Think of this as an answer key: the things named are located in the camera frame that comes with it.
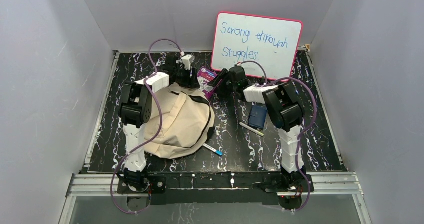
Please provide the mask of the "purple colouring book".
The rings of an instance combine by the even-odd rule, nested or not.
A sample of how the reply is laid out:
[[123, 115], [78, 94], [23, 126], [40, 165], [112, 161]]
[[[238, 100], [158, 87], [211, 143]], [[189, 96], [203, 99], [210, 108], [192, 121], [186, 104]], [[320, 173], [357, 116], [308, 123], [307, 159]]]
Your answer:
[[207, 69], [205, 66], [201, 67], [197, 73], [198, 82], [200, 84], [200, 91], [204, 93], [207, 99], [211, 99], [215, 92], [215, 87], [210, 86], [209, 82], [214, 80], [217, 74]]

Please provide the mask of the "beige canvas backpack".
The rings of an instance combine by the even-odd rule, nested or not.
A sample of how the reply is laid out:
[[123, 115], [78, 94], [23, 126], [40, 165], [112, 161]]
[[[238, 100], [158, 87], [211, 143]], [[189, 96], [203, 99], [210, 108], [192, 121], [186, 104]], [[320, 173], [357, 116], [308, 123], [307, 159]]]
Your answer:
[[147, 153], [174, 159], [195, 153], [215, 127], [215, 113], [200, 90], [173, 84], [156, 93], [162, 110], [162, 127], [158, 136], [145, 144]]

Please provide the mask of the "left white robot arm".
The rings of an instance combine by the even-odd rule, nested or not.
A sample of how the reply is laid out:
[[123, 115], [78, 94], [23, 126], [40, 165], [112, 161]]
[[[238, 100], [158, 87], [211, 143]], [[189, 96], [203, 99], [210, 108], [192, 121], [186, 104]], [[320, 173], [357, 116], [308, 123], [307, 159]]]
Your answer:
[[155, 94], [177, 83], [182, 87], [199, 88], [197, 70], [192, 67], [194, 55], [181, 52], [181, 57], [170, 56], [165, 64], [156, 67], [146, 78], [126, 82], [122, 88], [119, 117], [123, 124], [126, 140], [126, 154], [116, 167], [118, 178], [137, 192], [144, 192], [150, 185], [143, 144], [145, 128], [150, 120], [153, 104], [158, 104]]

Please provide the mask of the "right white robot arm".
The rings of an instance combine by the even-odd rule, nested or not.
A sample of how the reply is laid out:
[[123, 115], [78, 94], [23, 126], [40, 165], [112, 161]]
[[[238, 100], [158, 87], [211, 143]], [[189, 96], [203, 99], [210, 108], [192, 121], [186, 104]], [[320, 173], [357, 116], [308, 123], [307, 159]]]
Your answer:
[[220, 95], [234, 93], [242, 101], [266, 106], [280, 136], [281, 177], [263, 184], [263, 187], [295, 191], [306, 177], [300, 144], [305, 110], [293, 85], [277, 80], [268, 82], [267, 78], [264, 75], [259, 83], [250, 84], [244, 68], [236, 64], [230, 69], [223, 69], [208, 85], [216, 88]]

